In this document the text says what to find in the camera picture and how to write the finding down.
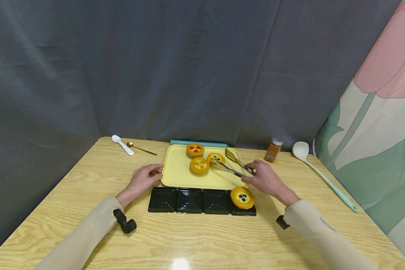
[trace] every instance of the white plastic spoon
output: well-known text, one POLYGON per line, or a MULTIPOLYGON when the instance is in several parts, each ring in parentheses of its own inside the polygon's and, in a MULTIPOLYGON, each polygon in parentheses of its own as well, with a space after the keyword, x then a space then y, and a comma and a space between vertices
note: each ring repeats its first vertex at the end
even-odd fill
POLYGON ((350 199, 348 199, 347 196, 345 196, 344 193, 342 193, 342 191, 338 190, 338 188, 333 185, 332 182, 330 182, 329 179, 327 179, 327 177, 325 177, 317 168, 315 168, 312 164, 310 164, 307 160, 308 157, 308 153, 309 153, 309 145, 305 142, 296 142, 294 144, 294 146, 292 147, 292 153, 294 154, 295 157, 297 157, 299 160, 303 161, 304 163, 306 163, 309 167, 311 167, 316 174, 319 175, 319 177, 321 177, 324 182, 336 193, 336 195, 339 196, 339 198, 349 207, 351 208, 351 210, 353 210, 354 212, 358 212, 359 210, 357 209, 357 207, 353 204, 353 202, 351 202, 350 199))
POLYGON ((122 141, 121 141, 121 137, 117 136, 117 135, 113 135, 111 137, 112 141, 115 143, 118 143, 119 145, 121 145, 121 147, 123 147, 123 149, 126 151, 126 153, 129 156, 133 156, 135 153, 131 150, 131 148, 127 147, 122 141))

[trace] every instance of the wooden table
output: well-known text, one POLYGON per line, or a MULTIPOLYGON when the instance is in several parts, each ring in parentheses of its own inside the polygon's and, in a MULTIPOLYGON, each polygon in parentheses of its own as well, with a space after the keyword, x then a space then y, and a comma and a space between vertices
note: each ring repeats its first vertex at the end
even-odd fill
MULTIPOLYGON (((99 139, 0 247, 0 270, 33 269, 92 208, 121 191, 135 169, 163 163, 169 146, 167 142, 123 141, 132 141, 158 156, 135 150, 130 157, 109 137, 99 139)), ((261 150, 237 150, 245 163, 264 154, 261 150)), ((316 157, 308 160, 349 196, 316 157)), ((405 270, 404 256, 369 216, 361 208, 359 213, 351 211, 307 165, 290 153, 280 153, 273 168, 380 270, 405 270)), ((126 209, 126 216, 137 222, 137 230, 129 236, 115 226, 94 250, 85 269, 327 269, 293 228, 284 231, 277 225, 283 205, 255 188, 251 191, 256 217, 149 213, 148 191, 126 209)))

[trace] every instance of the brown spice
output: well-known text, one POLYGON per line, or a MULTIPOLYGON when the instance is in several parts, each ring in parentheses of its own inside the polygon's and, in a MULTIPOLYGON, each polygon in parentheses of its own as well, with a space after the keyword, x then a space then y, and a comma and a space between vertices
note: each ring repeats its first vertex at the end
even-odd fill
POLYGON ((271 139, 270 145, 265 153, 264 160, 273 163, 277 154, 281 150, 283 141, 281 139, 271 139))

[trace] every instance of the beige sleeve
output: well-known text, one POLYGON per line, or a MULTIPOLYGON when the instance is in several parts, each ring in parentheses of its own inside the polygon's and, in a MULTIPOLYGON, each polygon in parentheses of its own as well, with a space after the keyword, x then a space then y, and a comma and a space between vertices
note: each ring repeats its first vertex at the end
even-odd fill
POLYGON ((328 224, 309 202, 301 199, 288 206, 285 209, 284 221, 316 248, 330 269, 377 269, 353 244, 328 224))
POLYGON ((35 270, 81 270, 95 247, 116 224, 113 210, 117 208, 123 211, 114 197, 104 199, 35 270))

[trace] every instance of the gray backdrop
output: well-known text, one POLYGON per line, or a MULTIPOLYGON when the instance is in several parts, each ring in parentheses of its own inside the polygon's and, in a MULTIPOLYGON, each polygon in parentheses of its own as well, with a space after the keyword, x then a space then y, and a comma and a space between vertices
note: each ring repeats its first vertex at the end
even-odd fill
POLYGON ((0 0, 0 244, 101 136, 311 142, 399 0, 0 0))

